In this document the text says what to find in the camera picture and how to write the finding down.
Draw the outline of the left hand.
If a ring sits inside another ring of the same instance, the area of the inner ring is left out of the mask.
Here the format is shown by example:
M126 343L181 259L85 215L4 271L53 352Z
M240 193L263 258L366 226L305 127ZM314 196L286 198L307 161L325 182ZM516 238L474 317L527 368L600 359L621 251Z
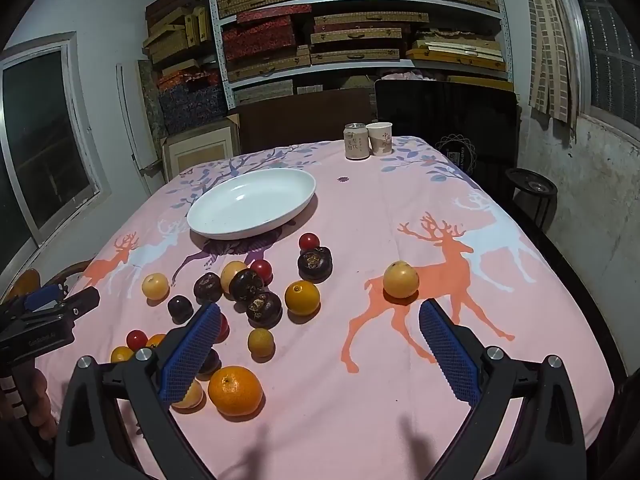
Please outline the left hand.
M51 402L47 392L47 379L40 370L34 370L32 388L34 388L37 402L29 411L29 422L38 430L43 440L49 441L58 433L58 423L51 411Z

